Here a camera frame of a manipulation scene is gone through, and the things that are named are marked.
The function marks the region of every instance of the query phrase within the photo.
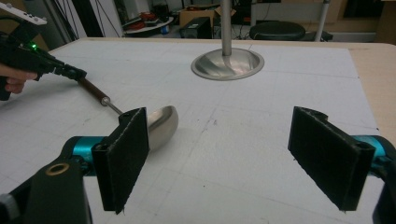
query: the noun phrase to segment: ladle handle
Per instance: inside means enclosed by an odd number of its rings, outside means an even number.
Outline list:
[[[90,94],[92,94],[101,105],[107,105],[105,102],[103,102],[103,99],[109,99],[109,97],[99,90],[96,86],[94,86],[87,78],[82,77],[78,80],[78,84],[82,86],[86,91],[88,91]]]

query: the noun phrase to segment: white tabletop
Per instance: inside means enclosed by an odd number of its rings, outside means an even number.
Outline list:
[[[348,49],[264,46],[264,68],[234,81],[196,76],[191,62],[217,43],[82,39],[52,52],[123,111],[174,105],[179,126],[149,154],[116,216],[85,177],[94,223],[372,223],[382,181],[369,176],[358,210],[340,212],[290,155],[295,105],[349,134],[379,134]],[[106,136],[117,114],[75,81],[45,75],[0,103],[0,193],[55,159],[72,136]]]

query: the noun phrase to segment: metal spoon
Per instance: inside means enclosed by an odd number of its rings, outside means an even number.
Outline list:
[[[78,80],[86,91],[91,93],[103,106],[110,106],[119,115],[118,108],[111,104],[110,97],[100,91],[85,77]],[[150,151],[157,150],[165,145],[174,135],[178,125],[178,114],[174,106],[168,105],[148,115],[148,144]]]

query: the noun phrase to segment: chair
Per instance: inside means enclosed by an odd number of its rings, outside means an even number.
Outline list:
[[[320,12],[318,30],[314,35],[306,35],[305,28],[295,22],[290,21],[267,21],[256,24],[257,20],[257,3],[252,1],[251,5],[251,22],[249,36],[254,40],[284,40],[284,41],[299,41],[299,40],[315,40],[320,41],[324,34],[325,39],[331,39],[331,35],[323,32],[324,22],[326,20],[327,11],[330,0],[324,0]]]

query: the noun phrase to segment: black stool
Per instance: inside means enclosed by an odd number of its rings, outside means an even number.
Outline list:
[[[289,21],[268,21],[252,26],[249,31],[254,40],[300,40],[305,36],[305,28]]]

